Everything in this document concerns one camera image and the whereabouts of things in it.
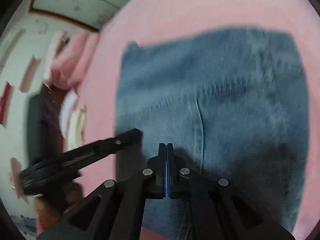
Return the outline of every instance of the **wall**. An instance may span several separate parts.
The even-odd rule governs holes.
[[[39,92],[42,85],[44,58],[53,34],[58,30],[67,30],[68,33],[73,33],[79,28],[54,18],[28,14],[29,2],[30,0],[22,2],[0,38],[1,61],[12,38],[20,29],[25,29],[0,74],[1,95],[6,81],[13,86],[7,124],[6,127],[0,125],[0,196],[10,215],[36,217],[32,207],[32,198],[28,198],[30,204],[27,204],[23,199],[18,200],[15,192],[11,189],[8,176],[10,172],[9,158],[17,158],[22,164],[22,168],[28,166],[25,147],[25,116],[28,109],[28,97]],[[19,91],[19,84],[33,54],[37,59],[41,58],[42,61],[38,66],[29,93],[24,94]]]

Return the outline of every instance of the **jeans seam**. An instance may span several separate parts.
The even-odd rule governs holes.
[[[263,36],[264,36],[264,39],[265,39],[265,42],[268,42],[267,41],[267,38],[265,36],[265,33],[263,33]],[[289,139],[288,139],[288,125],[287,125],[287,121],[286,121],[286,118],[285,118],[285,115],[284,115],[284,110],[283,110],[283,107],[282,107],[282,101],[281,101],[281,97],[280,97],[280,92],[279,92],[279,87],[278,87],[278,84],[277,84],[277,81],[276,81],[276,75],[275,75],[275,70],[274,70],[274,57],[273,57],[273,54],[271,52],[271,50],[269,49],[270,46],[267,46],[266,50],[268,52],[268,55],[271,59],[271,64],[270,64],[270,70],[271,70],[271,73],[272,73],[272,80],[271,82],[273,82],[275,84],[275,93],[278,97],[278,102],[279,102],[279,110],[280,110],[280,115],[283,119],[283,126],[284,126],[284,141],[288,144],[289,143]],[[291,173],[291,168],[288,168],[287,169],[288,173]],[[290,189],[292,188],[292,175],[290,175],[290,179],[288,182],[286,182],[286,185],[288,186],[288,192],[292,192]],[[289,201],[291,201],[292,199],[292,193],[289,197],[289,195],[286,196],[286,202],[285,202],[285,209],[287,212],[289,212],[290,216],[292,215],[292,208],[289,210]]]
[[[149,106],[143,107],[140,110],[134,112],[121,113],[117,116],[120,118],[121,116],[133,116],[136,114],[144,114],[150,112],[152,110],[163,109],[170,107],[174,102],[181,102],[186,98],[190,98],[190,96],[196,95],[216,95],[222,96],[226,94],[241,94],[245,93],[251,85],[258,84],[260,80],[253,80],[250,77],[236,77],[231,81],[224,81],[221,83],[210,82],[209,84],[202,85],[196,89],[196,91],[188,91],[183,94],[177,96],[176,99],[172,97],[161,98],[157,103],[153,103]]]
[[[202,170],[203,170],[203,159],[204,159],[204,130],[203,130],[203,121],[202,121],[202,117],[201,117],[201,112],[200,112],[200,108],[199,108],[199,104],[198,104],[198,98],[196,98],[195,100],[195,104],[196,104],[196,109],[197,109],[197,114],[199,117],[199,124],[200,124],[200,131],[201,131],[201,148],[200,148],[200,154],[201,154],[201,160],[200,160],[200,166],[199,166],[199,172],[200,175],[202,175]]]

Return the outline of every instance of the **blue jeans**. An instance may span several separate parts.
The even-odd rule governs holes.
[[[308,153],[308,91],[285,33],[254,28],[208,32],[124,52],[116,133],[143,131],[141,150],[116,157],[117,179],[156,156],[159,143],[204,178],[227,178],[292,231]],[[143,226],[186,239],[181,200],[147,200]]]

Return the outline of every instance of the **metal screw head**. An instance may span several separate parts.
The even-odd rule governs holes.
[[[153,173],[153,171],[151,169],[144,169],[142,173],[143,173],[143,175],[148,176],[148,175],[151,175]]]
[[[105,187],[113,187],[115,185],[115,181],[112,179],[108,179],[104,182]]]
[[[190,170],[188,168],[182,168],[180,170],[180,173],[183,175],[188,175],[190,173]]]
[[[227,179],[219,179],[218,183],[221,186],[228,186],[229,185],[229,181]]]

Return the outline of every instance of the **pink bedsheet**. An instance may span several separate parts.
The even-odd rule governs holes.
[[[129,41],[146,45],[234,25],[289,32],[301,53],[310,94],[310,140],[304,197],[293,234],[304,239],[320,218],[320,19],[308,0],[131,0],[102,30],[78,89],[79,104],[87,106],[85,143],[113,136],[121,54]],[[82,173],[77,180],[87,195],[104,180],[115,178],[114,157]]]

